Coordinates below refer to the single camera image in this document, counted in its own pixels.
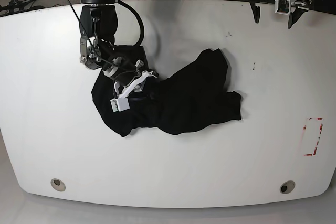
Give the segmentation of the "left table grommet hole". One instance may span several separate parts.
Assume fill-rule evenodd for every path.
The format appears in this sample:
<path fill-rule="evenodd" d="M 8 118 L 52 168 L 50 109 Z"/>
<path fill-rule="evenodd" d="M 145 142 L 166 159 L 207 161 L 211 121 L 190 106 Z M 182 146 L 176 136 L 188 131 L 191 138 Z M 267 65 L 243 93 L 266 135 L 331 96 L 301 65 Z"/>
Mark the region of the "left table grommet hole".
<path fill-rule="evenodd" d="M 56 178 L 52 179 L 52 180 L 50 181 L 50 184 L 51 184 L 52 188 L 53 188 L 54 190 L 56 190 L 56 191 L 63 192 L 63 191 L 66 190 L 66 185 L 65 185 L 65 183 L 62 182 L 62 181 L 59 180 L 59 179 L 56 179 Z"/>

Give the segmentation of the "black T-shirt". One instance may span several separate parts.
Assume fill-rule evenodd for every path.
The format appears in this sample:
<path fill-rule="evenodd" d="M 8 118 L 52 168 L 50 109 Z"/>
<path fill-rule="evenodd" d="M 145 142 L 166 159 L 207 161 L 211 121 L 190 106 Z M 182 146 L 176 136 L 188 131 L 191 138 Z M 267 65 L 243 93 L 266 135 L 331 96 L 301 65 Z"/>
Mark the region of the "black T-shirt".
<path fill-rule="evenodd" d="M 228 68 L 220 49 L 205 49 L 169 78 L 148 78 L 142 93 L 129 95 L 130 107 L 122 112 L 112 110 L 113 81 L 100 73 L 92 100 L 105 125 L 122 137 L 137 128 L 157 127 L 172 135 L 197 132 L 242 118 L 241 95 L 225 89 Z"/>

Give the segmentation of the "table grommet hole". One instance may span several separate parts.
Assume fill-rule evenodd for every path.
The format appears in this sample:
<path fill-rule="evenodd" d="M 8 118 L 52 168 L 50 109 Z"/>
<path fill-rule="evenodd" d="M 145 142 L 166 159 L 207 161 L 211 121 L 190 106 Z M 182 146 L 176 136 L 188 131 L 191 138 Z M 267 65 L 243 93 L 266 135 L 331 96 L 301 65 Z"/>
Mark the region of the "table grommet hole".
<path fill-rule="evenodd" d="M 286 181 L 280 186 L 280 192 L 282 194 L 289 194 L 294 190 L 295 186 L 296 184 L 294 181 L 292 180 Z"/>
<path fill-rule="evenodd" d="M 59 180 L 59 179 L 56 179 L 56 178 L 52 179 L 52 180 L 50 181 L 50 184 L 51 184 L 52 188 L 53 188 L 54 190 L 56 190 L 56 191 L 63 192 L 63 191 L 66 190 L 66 185 L 65 185 L 65 183 L 62 182 L 62 181 Z"/>

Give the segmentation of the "right table grommet hole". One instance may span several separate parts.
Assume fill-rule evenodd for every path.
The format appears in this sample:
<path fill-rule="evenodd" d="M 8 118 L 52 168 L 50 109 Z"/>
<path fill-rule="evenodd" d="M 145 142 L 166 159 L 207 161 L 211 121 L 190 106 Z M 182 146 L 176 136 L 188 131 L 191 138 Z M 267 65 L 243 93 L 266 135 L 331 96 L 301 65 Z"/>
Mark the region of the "right table grommet hole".
<path fill-rule="evenodd" d="M 280 186 L 280 192 L 282 194 L 289 194 L 294 190 L 295 186 L 296 184 L 294 181 L 292 180 L 286 181 Z"/>

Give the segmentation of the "red tape rectangle marking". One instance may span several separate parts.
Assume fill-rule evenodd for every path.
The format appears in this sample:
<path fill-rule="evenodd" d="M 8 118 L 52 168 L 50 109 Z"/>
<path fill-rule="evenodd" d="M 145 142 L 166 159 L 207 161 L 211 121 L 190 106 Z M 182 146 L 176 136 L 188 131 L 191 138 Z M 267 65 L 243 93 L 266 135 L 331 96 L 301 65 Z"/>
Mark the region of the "red tape rectangle marking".
<path fill-rule="evenodd" d="M 323 129 L 323 118 L 307 118 L 303 127 L 301 152 L 303 156 L 315 156 Z"/>

